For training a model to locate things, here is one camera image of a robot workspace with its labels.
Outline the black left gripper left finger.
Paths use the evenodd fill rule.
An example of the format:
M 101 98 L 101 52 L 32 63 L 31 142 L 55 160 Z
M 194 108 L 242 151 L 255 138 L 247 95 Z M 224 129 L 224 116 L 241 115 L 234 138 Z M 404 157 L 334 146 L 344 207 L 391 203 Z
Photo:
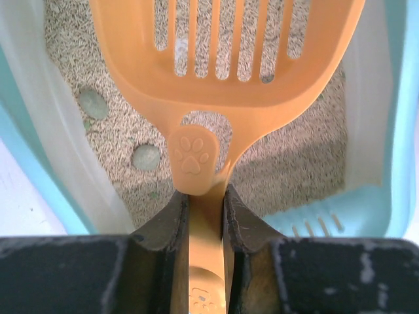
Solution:
M 140 313 L 188 313 L 188 197 L 174 192 L 155 216 L 133 233 L 141 247 Z

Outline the orange plastic litter scoop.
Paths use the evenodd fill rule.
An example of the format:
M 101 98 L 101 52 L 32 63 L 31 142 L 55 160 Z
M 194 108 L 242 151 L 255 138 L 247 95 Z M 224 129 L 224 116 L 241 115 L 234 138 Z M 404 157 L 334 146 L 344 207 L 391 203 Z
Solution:
M 283 5 L 273 81 L 260 77 L 268 2 L 259 3 L 249 80 L 238 78 L 245 3 L 233 16 L 230 70 L 216 75 L 221 3 L 211 7 L 208 72 L 195 72 L 198 2 L 189 3 L 187 72 L 175 73 L 176 3 L 168 3 L 168 42 L 155 45 L 153 1 L 91 1 L 102 56 L 125 100 L 164 136 L 174 187 L 191 202 L 189 311 L 226 313 L 227 238 L 222 201 L 234 166 L 260 138 L 299 117 L 339 65 L 363 10 L 362 1 L 312 1 L 301 55 L 287 53 L 293 2 Z

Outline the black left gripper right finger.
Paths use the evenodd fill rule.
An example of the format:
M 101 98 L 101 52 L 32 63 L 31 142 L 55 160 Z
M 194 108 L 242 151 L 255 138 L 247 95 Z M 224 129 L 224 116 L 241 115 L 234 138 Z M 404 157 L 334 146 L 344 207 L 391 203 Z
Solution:
M 228 313 L 280 313 L 270 241 L 281 236 L 242 201 L 230 184 L 223 200 Z

